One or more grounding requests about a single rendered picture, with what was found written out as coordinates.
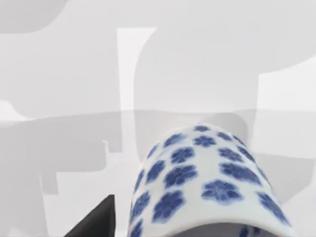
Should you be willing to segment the white cup with blue flowers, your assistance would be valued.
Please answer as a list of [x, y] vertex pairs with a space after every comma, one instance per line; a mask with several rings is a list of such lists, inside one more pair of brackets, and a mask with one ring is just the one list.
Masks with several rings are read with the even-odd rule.
[[200, 123], [162, 137], [141, 164], [127, 237], [297, 237], [247, 146]]

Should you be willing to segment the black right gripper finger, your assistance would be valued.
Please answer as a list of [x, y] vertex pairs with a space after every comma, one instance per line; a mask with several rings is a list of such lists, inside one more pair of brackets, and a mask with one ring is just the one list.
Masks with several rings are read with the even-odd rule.
[[64, 237], [115, 237], [115, 195], [108, 195]]

